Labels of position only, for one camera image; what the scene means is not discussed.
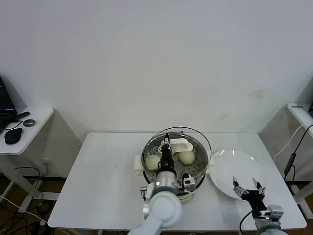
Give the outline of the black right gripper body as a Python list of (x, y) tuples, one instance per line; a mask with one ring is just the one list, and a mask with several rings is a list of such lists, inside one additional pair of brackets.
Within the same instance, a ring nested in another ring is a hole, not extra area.
[(247, 201), (250, 204), (252, 212), (254, 213), (267, 210), (267, 207), (263, 202), (264, 197), (264, 193), (260, 193), (258, 190), (250, 189), (246, 190), (246, 192), (241, 195), (241, 199)]

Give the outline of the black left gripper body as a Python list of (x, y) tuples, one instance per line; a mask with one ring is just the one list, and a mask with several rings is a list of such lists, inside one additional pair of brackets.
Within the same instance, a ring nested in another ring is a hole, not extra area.
[(167, 152), (161, 155), (160, 161), (158, 162), (158, 173), (163, 171), (169, 171), (175, 173), (173, 153), (170, 148), (167, 147)]

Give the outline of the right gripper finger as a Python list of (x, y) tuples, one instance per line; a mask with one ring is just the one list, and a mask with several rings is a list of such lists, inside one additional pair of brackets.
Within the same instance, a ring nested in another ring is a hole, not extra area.
[(257, 181), (255, 178), (252, 178), (252, 180), (253, 180), (253, 182), (254, 182), (254, 184), (255, 184), (255, 186), (256, 186), (256, 190), (253, 190), (252, 193), (253, 193), (254, 195), (257, 195), (257, 194), (259, 194), (259, 195), (265, 195), (266, 188), (263, 187), (263, 186), (261, 185), (261, 183), (260, 183), (259, 181)]
[(233, 176), (233, 191), (236, 193), (237, 196), (240, 198), (247, 194), (247, 190), (244, 189), (240, 184), (238, 183), (237, 179)]

